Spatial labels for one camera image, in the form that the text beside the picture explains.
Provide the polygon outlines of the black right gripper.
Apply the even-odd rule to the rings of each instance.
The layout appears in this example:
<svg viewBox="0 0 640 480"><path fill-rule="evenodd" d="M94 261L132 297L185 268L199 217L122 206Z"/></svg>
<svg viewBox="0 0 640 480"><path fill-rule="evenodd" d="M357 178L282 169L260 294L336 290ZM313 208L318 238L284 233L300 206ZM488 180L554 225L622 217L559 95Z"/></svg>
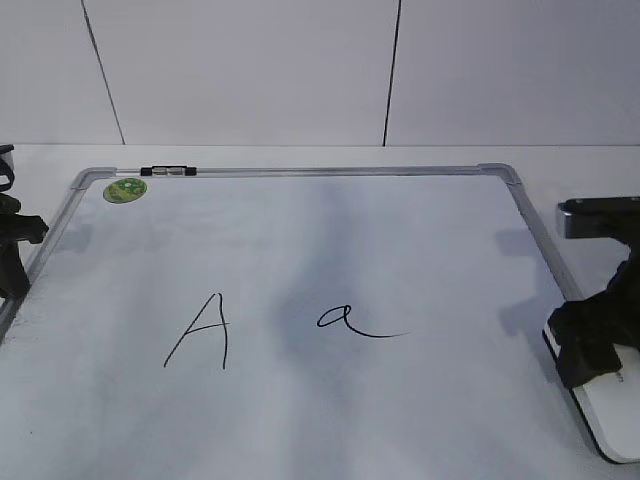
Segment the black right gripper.
<svg viewBox="0 0 640 480"><path fill-rule="evenodd" d="M560 350L556 370L577 388L622 368L614 345L639 349L639 250L632 249L597 299L567 301L547 321Z"/></svg>

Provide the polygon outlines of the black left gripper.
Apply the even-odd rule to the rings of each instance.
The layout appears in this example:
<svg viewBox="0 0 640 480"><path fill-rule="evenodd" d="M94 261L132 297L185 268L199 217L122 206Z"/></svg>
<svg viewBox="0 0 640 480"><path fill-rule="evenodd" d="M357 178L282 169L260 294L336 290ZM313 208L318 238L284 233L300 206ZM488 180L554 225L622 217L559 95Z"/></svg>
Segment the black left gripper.
<svg viewBox="0 0 640 480"><path fill-rule="evenodd" d="M30 280L20 258L18 243L40 244L49 227L40 216L20 215L21 203L1 195L1 297L18 299L30 288Z"/></svg>

